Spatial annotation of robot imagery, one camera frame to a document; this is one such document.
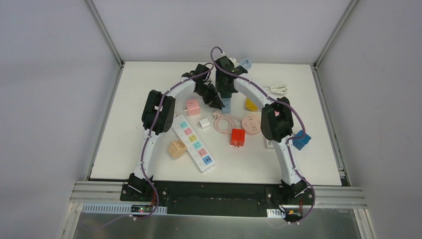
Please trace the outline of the white usb charger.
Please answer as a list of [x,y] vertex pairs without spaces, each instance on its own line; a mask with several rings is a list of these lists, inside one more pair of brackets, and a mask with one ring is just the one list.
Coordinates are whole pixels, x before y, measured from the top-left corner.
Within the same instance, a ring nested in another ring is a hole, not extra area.
[[201,119],[198,122],[198,127],[200,127],[201,129],[208,128],[208,127],[210,127],[210,125],[211,125],[211,123],[208,120],[208,118]]

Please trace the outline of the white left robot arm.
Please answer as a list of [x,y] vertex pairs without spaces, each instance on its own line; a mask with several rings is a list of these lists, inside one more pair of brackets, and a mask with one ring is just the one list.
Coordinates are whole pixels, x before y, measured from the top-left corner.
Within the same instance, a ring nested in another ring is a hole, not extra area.
[[156,191],[151,182],[153,172],[151,165],[155,153],[154,146],[161,137],[170,130],[173,124],[176,97],[183,91],[201,96],[205,105],[221,110],[224,107],[215,86],[209,79],[213,63],[198,64],[196,69],[184,73],[179,81],[170,89],[149,92],[141,116],[144,128],[143,145],[135,170],[129,176],[128,186],[139,201],[147,201]]

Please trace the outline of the yellow cube socket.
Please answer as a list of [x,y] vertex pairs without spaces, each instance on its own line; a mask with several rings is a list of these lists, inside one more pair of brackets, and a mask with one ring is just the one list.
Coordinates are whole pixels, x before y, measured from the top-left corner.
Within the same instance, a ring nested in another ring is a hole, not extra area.
[[245,107],[251,112],[259,111],[259,108],[249,98],[245,100]]

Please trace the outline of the orange-red cube socket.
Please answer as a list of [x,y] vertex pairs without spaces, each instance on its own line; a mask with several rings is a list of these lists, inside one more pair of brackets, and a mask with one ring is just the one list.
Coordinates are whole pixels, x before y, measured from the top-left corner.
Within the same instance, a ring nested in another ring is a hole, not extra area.
[[233,128],[231,132],[230,145],[234,147],[242,147],[245,143],[245,130],[240,128]]

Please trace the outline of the white tower power strip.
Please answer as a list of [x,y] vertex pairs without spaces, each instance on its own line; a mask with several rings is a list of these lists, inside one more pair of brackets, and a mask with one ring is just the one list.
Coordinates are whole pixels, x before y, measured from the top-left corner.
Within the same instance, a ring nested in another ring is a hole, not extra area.
[[273,149],[274,145],[272,144],[272,142],[270,140],[265,140],[265,148],[266,149]]

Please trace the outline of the white multicolour power strip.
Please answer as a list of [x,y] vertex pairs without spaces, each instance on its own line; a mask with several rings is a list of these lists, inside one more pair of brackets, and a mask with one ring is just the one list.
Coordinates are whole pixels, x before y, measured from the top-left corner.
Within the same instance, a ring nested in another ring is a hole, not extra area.
[[199,171],[201,173],[211,171],[216,165],[216,160],[184,115],[177,115],[173,118],[172,129],[187,147],[187,151]]

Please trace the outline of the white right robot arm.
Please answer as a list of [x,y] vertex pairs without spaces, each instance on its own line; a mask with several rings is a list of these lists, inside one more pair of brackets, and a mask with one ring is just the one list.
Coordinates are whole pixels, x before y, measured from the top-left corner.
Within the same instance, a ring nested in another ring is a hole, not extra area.
[[247,79],[247,70],[236,67],[228,57],[222,56],[213,60],[213,64],[216,67],[216,90],[223,99],[231,98],[232,94],[240,92],[260,108],[261,132],[274,145],[282,169],[283,199],[289,204],[295,204],[308,188],[289,146],[294,139],[293,115],[298,116],[297,112],[286,97],[275,98]]

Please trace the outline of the beige cube socket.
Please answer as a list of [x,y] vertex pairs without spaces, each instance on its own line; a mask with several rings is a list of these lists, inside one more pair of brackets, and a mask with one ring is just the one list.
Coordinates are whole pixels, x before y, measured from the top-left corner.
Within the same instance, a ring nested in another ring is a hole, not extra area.
[[181,140],[174,140],[168,147],[169,154],[177,159],[180,158],[187,150],[187,147]]

